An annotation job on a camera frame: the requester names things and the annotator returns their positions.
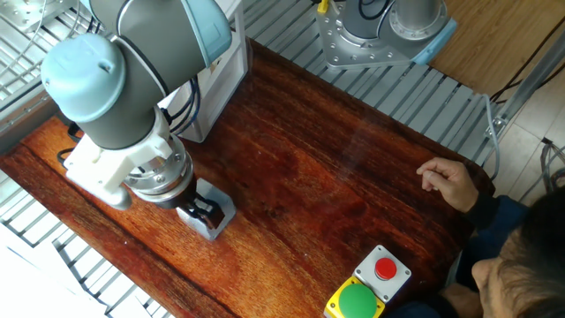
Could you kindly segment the person's bare hand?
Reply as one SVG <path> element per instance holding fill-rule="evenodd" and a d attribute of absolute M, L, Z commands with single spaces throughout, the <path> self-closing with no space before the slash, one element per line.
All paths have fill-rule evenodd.
<path fill-rule="evenodd" d="M 423 163 L 417 174 L 422 178 L 423 190 L 439 191 L 444 201 L 459 212 L 469 212 L 478 200 L 478 189 L 463 163 L 435 157 Z"/>
<path fill-rule="evenodd" d="M 441 291 L 441 296 L 455 309 L 460 318 L 481 318 L 483 308 L 479 294 L 461 284 L 451 284 Z"/>

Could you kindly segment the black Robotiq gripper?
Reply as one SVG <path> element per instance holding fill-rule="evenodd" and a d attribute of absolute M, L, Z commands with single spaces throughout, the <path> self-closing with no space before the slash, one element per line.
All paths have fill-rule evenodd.
<path fill-rule="evenodd" d="M 197 179 L 191 177 L 189 183 L 183 182 L 175 188 L 174 192 L 166 193 L 162 200 L 156 201 L 154 204 L 166 209 L 185 207 L 189 216 L 203 223 L 209 230 L 216 229 L 219 221 L 222 221 L 225 217 L 222 208 L 216 201 L 202 196 L 196 197 L 196 195 Z"/>

